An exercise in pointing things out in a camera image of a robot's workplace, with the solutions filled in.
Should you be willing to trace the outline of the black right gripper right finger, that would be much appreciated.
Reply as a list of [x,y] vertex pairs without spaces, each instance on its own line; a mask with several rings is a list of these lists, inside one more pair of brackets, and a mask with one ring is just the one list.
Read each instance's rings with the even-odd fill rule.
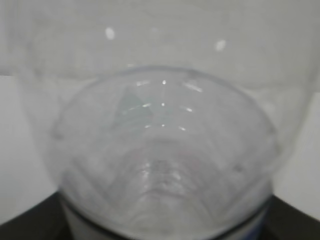
[[320,240],[320,222],[273,196],[260,240]]

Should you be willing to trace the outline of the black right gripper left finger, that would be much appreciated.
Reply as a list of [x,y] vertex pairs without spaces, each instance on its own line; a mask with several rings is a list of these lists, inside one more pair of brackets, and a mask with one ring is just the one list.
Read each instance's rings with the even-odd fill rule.
[[57,193],[0,225],[1,240],[72,240]]

